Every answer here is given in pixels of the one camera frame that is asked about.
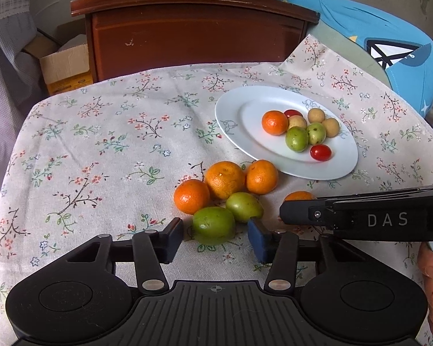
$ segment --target black gripper pad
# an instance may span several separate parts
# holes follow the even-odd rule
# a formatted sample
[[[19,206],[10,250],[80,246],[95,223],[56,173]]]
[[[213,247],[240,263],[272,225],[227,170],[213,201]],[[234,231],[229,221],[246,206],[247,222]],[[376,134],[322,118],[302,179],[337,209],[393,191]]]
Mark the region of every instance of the black gripper pad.
[[[19,341],[16,346],[31,346]],[[255,281],[176,281],[171,292],[142,298],[117,329],[84,346],[351,346],[320,333],[292,299]],[[394,346],[417,346],[405,339]]]

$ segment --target yellow box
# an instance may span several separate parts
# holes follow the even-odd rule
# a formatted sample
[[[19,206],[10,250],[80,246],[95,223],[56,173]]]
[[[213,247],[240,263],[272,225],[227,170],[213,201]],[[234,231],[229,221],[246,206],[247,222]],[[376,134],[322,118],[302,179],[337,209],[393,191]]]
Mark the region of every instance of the yellow box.
[[[93,78],[91,73],[87,71],[86,73],[77,74],[75,76],[47,84],[46,87],[48,88],[50,95],[53,96],[57,95],[58,93],[76,90],[81,87],[88,86],[89,84],[93,84]]]

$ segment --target longan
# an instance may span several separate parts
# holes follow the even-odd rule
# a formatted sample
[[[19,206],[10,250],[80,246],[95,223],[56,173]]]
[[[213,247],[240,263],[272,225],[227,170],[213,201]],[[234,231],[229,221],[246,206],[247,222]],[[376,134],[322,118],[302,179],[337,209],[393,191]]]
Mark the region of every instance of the longan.
[[[326,119],[326,114],[322,109],[312,108],[308,112],[309,123],[319,122],[322,123]]]
[[[296,126],[306,129],[306,127],[308,126],[308,122],[306,122],[306,120],[302,116],[289,117],[289,128],[287,128],[287,130]]]
[[[336,119],[325,119],[322,125],[326,128],[328,138],[333,138],[340,132],[340,124]]]

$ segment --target tablecloth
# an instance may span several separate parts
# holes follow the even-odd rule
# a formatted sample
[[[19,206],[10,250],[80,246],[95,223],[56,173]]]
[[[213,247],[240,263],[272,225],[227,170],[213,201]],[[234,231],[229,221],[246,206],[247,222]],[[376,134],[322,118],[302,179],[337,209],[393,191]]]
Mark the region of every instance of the tablecloth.
[[[398,189],[433,183],[433,130],[398,95],[308,36],[281,64],[207,64],[154,69],[53,96],[38,103],[20,131],[0,196],[0,345],[16,338],[5,313],[10,289],[55,258],[100,233],[115,240],[154,228],[181,214],[176,186],[202,179],[210,165],[230,160],[243,169],[252,159],[223,135],[214,108],[226,91],[268,85],[297,91],[308,108],[322,104],[348,127],[359,160],[333,181],[280,175],[279,186],[261,196],[264,223],[278,219],[285,195],[317,196]],[[221,121],[223,130],[236,128]],[[319,228],[291,226],[301,238]],[[354,242],[421,284],[418,244]],[[184,242],[164,272],[175,279],[257,279],[268,265],[257,262],[246,231],[220,246]],[[117,275],[135,286],[133,266]],[[299,263],[298,285],[313,277]],[[433,345],[426,324],[419,341]]]

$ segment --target crosshair marking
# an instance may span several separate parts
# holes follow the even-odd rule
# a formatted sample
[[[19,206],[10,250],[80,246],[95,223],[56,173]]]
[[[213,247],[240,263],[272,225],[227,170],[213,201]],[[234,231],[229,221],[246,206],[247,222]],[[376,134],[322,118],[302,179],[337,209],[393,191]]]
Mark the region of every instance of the crosshair marking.
[[[209,288],[209,290],[212,290],[213,292],[220,292],[221,290],[223,290],[223,288],[221,286],[215,285]]]

